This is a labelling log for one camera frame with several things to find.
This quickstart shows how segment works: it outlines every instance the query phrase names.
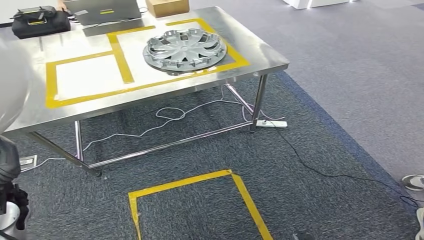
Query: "stainless steel table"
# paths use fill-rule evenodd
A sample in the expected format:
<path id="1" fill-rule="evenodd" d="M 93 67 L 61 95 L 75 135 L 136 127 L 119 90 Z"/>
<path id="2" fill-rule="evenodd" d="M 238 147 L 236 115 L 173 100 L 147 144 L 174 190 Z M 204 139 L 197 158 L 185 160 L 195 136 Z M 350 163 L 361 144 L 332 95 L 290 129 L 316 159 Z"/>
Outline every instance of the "stainless steel table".
<path id="1" fill-rule="evenodd" d="M 122 25 L 135 28 L 113 31 Z M 194 73 L 176 74 L 148 66 L 143 59 L 146 41 L 171 29 L 203 28 L 218 33 L 228 47 L 217 65 Z M 218 7 L 155 19 L 77 29 L 18 41 L 30 55 L 37 76 L 22 114 L 7 132 L 23 132 L 87 172 L 156 150 L 249 126 L 255 131 L 268 74 L 284 70 L 289 62 L 246 27 Z M 259 77 L 254 108 L 231 83 Z M 155 99 L 169 98 L 225 85 L 252 115 L 252 120 L 187 139 L 104 160 L 84 162 L 80 120 L 116 112 Z M 75 123 L 77 156 L 37 132 Z"/>

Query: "yellow tape rectangle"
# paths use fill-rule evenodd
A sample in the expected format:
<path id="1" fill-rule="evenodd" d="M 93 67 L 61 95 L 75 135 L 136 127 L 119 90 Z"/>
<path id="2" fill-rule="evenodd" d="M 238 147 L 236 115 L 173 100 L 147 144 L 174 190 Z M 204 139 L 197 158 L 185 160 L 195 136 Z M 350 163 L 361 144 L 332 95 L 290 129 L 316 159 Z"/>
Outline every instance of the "yellow tape rectangle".
<path id="1" fill-rule="evenodd" d="M 170 22 L 170 23 L 167 23 L 166 25 L 167 26 L 174 26 L 174 25 L 186 24 L 186 23 L 198 23 L 205 31 L 210 32 L 210 33 L 215 33 L 215 30 L 211 26 L 209 26 L 209 24 L 207 24 L 202 18 L 193 18 L 193 19 L 187 19 L 187 20 L 182 20 L 182 21 Z M 155 82 L 155 83 L 150 83 L 150 84 L 145 84 L 145 85 L 140 85 L 140 86 L 135 86 L 135 87 L 129 87 L 129 88 L 125 88 L 125 89 L 119 89 L 119 90 L 115 90 L 115 91 L 111 91 L 111 92 L 105 92 L 105 93 L 99 93 L 99 94 L 93 94 L 93 95 L 87 95 L 87 96 L 80 96 L 80 97 L 75 97 L 75 98 L 71 98 L 71 99 L 64 99 L 64 100 L 57 100 L 56 99 L 56 95 L 58 94 L 56 66 L 59 65 L 59 64 L 66 64 L 66 63 L 72 63 L 72 62 L 76 62 L 76 61 L 83 61 L 83 60 L 87 60 L 87 59 L 90 59 L 90 58 L 97 58 L 97 57 L 113 54 L 115 56 L 116 63 L 118 64 L 119 71 L 122 75 L 123 82 L 125 84 L 134 83 L 133 75 L 132 75 L 131 70 L 128 66 L 127 60 L 126 60 L 124 52 L 122 50 L 122 47 L 121 47 L 121 45 L 118 41 L 117 35 L 134 33 L 134 32 L 138 32 L 138 31 L 144 31 L 144 30 L 149 30 L 149 29 L 154 29 L 154 28 L 155 28 L 155 26 L 146 26 L 146 27 L 133 28 L 133 29 L 129 29 L 129 30 L 111 32 L 111 33 L 107 34 L 107 37 L 109 39 L 109 43 L 111 45 L 112 51 L 101 52 L 101 53 L 97 53 L 97 54 L 91 54 L 91 55 L 87 55 L 87 56 L 80 56 L 80 57 L 75 57 L 75 58 L 71 58 L 71 59 L 65 59 L 65 60 L 46 63 L 46 98 L 45 98 L 46 106 L 48 108 L 59 108 L 59 107 L 67 106 L 67 105 L 72 105 L 72 104 L 77 104 L 77 103 L 86 102 L 86 101 L 90 101 L 90 100 L 100 99 L 100 98 L 113 96 L 113 95 L 117 95 L 117 94 L 123 94 L 123 93 L 128 93 L 128 92 L 132 92 L 132 91 L 136 91 L 136 90 L 140 90 L 140 89 L 146 89 L 146 88 L 150 88 L 150 87 L 154 87 L 154 86 L 158 86 L 158 85 L 169 84 L 169 83 L 181 81 L 181 80 L 184 80 L 184 79 L 189 79 L 189 78 L 199 77 L 199 76 L 208 75 L 208 74 L 212 74 L 212 73 L 228 71 L 228 70 L 231 70 L 231 69 L 236 69 L 236 68 L 248 66 L 250 64 L 225 39 L 223 39 L 224 43 L 227 45 L 227 54 L 231 58 L 233 58 L 234 62 L 231 62 L 231 63 L 228 63 L 228 64 L 223 64 L 223 65 L 218 65 L 218 66 L 215 66 L 211 69 L 201 70 L 201 71 L 198 71 L 198 72 L 193 73 L 191 75 L 181 76 L 181 77 L 177 77 L 177 78 L 170 79 L 170 80 L 164 80 L 164 81 L 159 81 L 159 82 Z"/>
<path id="2" fill-rule="evenodd" d="M 243 183 L 242 178 L 240 176 L 238 176 L 237 174 L 233 173 L 233 171 L 231 171 L 230 169 L 211 172 L 211 173 L 207 173 L 207 174 L 203 174 L 203 175 L 199 175 L 199 176 L 193 176 L 193 177 L 185 178 L 185 179 L 174 181 L 174 182 L 165 183 L 165 184 L 158 185 L 158 186 L 153 186 L 153 187 L 149 187 L 149 188 L 146 188 L 146 189 L 129 192 L 128 193 L 129 207 L 130 207 L 130 210 L 131 210 L 132 220 L 135 224 L 135 229 L 137 231 L 138 240 L 142 240 L 142 234 L 141 234 L 140 223 L 139 223 L 137 198 L 143 197 L 143 196 L 146 196 L 146 195 L 149 195 L 149 194 L 158 193 L 158 192 L 161 192 L 161 191 L 166 191 L 166 190 L 169 190 L 169 189 L 182 187 L 182 186 L 189 185 L 189 184 L 198 183 L 198 182 L 209 180 L 209 179 L 215 179 L 215 178 L 219 178 L 219 177 L 228 176 L 228 175 L 232 176 L 232 179 L 233 179 L 235 185 L 237 186 L 237 189 L 240 192 L 241 197 L 243 198 L 244 203 L 246 204 L 247 209 L 248 209 L 250 215 L 252 216 L 253 221 L 256 224 L 262 238 L 264 240 L 273 240 L 273 237 L 271 236 L 270 232 L 268 231 L 268 228 L 265 225 L 265 222 L 262 219 L 261 214 L 259 213 L 258 209 L 256 208 L 255 203 L 253 202 L 253 199 L 250 196 L 245 184 Z"/>

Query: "white cable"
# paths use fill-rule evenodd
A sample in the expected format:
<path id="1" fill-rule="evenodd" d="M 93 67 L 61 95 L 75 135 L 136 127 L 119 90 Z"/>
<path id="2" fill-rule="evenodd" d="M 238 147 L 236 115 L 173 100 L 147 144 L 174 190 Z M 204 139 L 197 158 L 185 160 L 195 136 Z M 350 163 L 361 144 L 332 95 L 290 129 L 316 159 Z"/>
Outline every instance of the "white cable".
<path id="1" fill-rule="evenodd" d="M 123 134 L 123 133 L 114 133 L 114 134 L 112 134 L 112 135 L 110 135 L 110 136 L 107 136 L 107 137 L 105 137 L 105 138 L 98 139 L 98 140 L 94 140 L 94 141 L 90 142 L 90 143 L 89 143 L 89 144 L 88 144 L 88 145 L 87 145 L 87 146 L 86 146 L 86 147 L 85 147 L 82 151 L 84 152 L 85 150 L 89 149 L 89 147 L 91 147 L 91 146 L 92 146 L 92 144 L 94 144 L 94 143 L 102 142 L 102 141 L 108 140 L 108 139 L 110 139 L 110 138 L 113 138 L 113 137 L 115 137 L 115 136 L 124 136 L 124 137 L 141 138 L 141 137 L 142 137 L 142 136 L 144 136 L 146 133 L 148 133 L 148 132 L 150 132 L 150 131 L 152 131 L 152 130 L 163 128 L 163 127 L 165 127 L 168 123 L 170 123 L 170 122 L 172 122 L 172 121 L 178 121 L 178 120 L 181 120 L 181 119 L 185 118 L 185 117 L 186 117 L 186 115 L 187 115 L 188 113 L 191 113 L 191 112 L 193 112 L 194 110 L 196 110 L 196 109 L 198 109 L 198 108 L 201 108 L 201 107 L 206 106 L 206 105 L 209 105 L 209 104 L 217 103 L 217 102 L 241 105 L 241 114 L 242 114 L 242 117 L 243 117 L 243 119 L 244 119 L 246 122 L 249 122 L 249 121 L 246 119 L 246 116 L 245 116 L 245 106 L 243 106 L 243 105 L 242 105 L 240 102 L 238 102 L 238 101 L 227 101 L 227 100 L 224 100 L 224 89 L 223 89 L 223 88 L 224 88 L 224 86 L 222 85 L 222 86 L 221 86 L 221 98 L 220 98 L 219 100 L 213 100 L 213 101 L 210 101 L 210 102 L 207 102 L 207 103 L 203 103 L 203 104 L 198 105 L 198 106 L 196 106 L 196 107 L 194 107 L 194 108 L 192 108 L 192 109 L 190 109 L 190 110 L 188 110 L 188 111 L 184 111 L 184 110 L 182 110 L 182 109 L 180 109 L 180 108 L 177 108 L 177 107 L 163 107 L 163 108 L 159 109 L 159 110 L 156 112 L 156 114 L 155 114 L 155 116 L 156 116 L 156 117 L 158 117 L 158 118 L 160 118 L 160 119 L 166 119 L 166 120 L 167 120 L 167 121 L 166 121 L 165 123 L 163 123 L 162 125 L 160 125 L 160 126 L 156 126 L 156 127 L 153 127 L 153 128 L 150 128 L 150 129 L 148 129 L 148 130 L 144 131 L 144 132 L 143 132 L 142 134 L 140 134 L 140 135 Z M 160 115 L 160 112 L 161 112 L 161 111 L 163 111 L 163 110 L 178 110 L 178 111 L 180 111 L 182 114 L 181 114 L 181 116 L 179 116 L 179 117 L 177 117 L 177 118 L 167 117 L 167 116 Z M 281 120 L 281 119 L 284 119 L 284 118 L 285 118 L 284 116 L 283 116 L 283 117 L 280 117 L 280 118 L 271 118 L 271 117 L 267 116 L 267 115 L 266 115 L 266 114 L 265 114 L 262 110 L 260 110 L 260 113 L 261 113 L 262 115 L 264 115 L 266 118 L 268 118 L 269 120 Z M 65 159 L 65 158 L 47 158 L 46 160 L 44 160 L 42 163 L 38 164 L 37 166 L 33 166 L 33 167 L 27 168 L 27 169 L 25 169 L 25 170 L 22 170 L 22 171 L 21 171 L 21 173 L 25 173 L 25 172 L 27 172 L 27 171 L 29 171 L 29 170 L 36 169 L 36 168 L 40 167 L 41 165 L 45 164 L 45 163 L 46 163 L 47 161 L 49 161 L 49 160 L 66 160 L 66 159 Z"/>
<path id="2" fill-rule="evenodd" d="M 47 158 L 46 160 L 44 160 L 42 163 L 38 164 L 37 166 L 33 166 L 33 167 L 30 167 L 30 168 L 24 169 L 20 173 L 25 173 L 26 171 L 33 170 L 33 169 L 36 169 L 38 167 L 41 167 L 41 165 L 45 164 L 49 160 L 66 160 L 66 159 L 65 158 Z"/>

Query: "cardboard box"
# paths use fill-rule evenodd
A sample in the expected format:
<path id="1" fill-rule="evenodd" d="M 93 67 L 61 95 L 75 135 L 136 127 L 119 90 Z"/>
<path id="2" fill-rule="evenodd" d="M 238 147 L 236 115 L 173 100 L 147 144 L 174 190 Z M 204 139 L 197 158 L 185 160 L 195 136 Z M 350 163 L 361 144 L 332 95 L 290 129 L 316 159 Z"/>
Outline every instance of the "cardboard box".
<path id="1" fill-rule="evenodd" d="M 156 18 L 190 11 L 189 0 L 146 0 L 148 11 Z"/>

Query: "white cabinet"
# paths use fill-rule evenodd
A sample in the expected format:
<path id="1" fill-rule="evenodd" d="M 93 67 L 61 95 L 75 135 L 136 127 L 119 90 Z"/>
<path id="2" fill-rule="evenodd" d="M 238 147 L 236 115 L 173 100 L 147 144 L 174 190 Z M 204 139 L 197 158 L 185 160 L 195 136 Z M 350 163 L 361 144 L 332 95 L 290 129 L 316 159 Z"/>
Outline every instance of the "white cabinet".
<path id="1" fill-rule="evenodd" d="M 283 0 L 295 9 L 309 9 L 333 4 L 343 4 L 355 0 Z"/>

